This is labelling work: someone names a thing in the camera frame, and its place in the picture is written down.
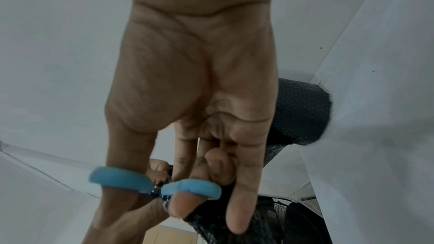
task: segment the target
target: white ceiling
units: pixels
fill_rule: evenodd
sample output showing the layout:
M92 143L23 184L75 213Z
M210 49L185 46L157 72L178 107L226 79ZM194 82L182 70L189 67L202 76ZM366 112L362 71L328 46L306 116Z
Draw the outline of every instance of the white ceiling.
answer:
M363 1L274 0L281 77L309 81ZM0 0L0 140L104 162L103 105L130 5ZM170 161L173 146L173 131L164 131L154 157Z

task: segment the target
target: skin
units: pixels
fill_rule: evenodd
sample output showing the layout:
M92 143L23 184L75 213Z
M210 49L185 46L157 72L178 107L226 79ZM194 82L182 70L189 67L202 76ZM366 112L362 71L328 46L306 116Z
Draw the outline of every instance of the skin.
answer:
M105 106L107 166L151 176L158 131L173 123L173 180L235 179L226 222L236 234L256 205L277 100L270 2L133 0ZM185 218L204 201L177 193L169 213ZM83 243L140 243L167 217L160 200L103 188Z

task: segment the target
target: scissors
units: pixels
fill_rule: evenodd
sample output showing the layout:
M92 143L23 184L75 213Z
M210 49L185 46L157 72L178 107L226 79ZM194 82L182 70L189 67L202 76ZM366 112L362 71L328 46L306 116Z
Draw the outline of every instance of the scissors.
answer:
M89 181L102 187L132 190L151 197L160 197L163 201L168 201L177 192L189 192L208 197L210 200L218 200L222 196L222 188L213 182L184 179L161 187L155 186L145 174L114 167L96 168L90 175Z

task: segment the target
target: black bubble wrap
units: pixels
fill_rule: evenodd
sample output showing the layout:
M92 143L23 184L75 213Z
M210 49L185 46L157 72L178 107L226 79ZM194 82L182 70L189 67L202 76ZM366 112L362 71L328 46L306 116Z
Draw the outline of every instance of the black bubble wrap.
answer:
M314 84L279 79L276 114L267 139L264 165L289 144L308 145L324 133L331 111L330 96ZM278 244L256 211L247 232L233 235L226 226L226 208L233 185L223 187L222 197L199 206L186 221L209 244Z

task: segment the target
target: blue scissors handle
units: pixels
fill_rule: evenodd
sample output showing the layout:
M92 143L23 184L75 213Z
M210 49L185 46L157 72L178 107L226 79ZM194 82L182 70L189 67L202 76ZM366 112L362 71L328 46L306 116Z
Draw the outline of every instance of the blue scissors handle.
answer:
M154 190L154 183L145 174L133 171L113 168L98 167L89 177L89 181L103 187L112 187L151 193ZM161 188L161 195L173 196L177 192L189 192L210 199L220 199L222 188L213 182L199 179L184 179L164 185Z

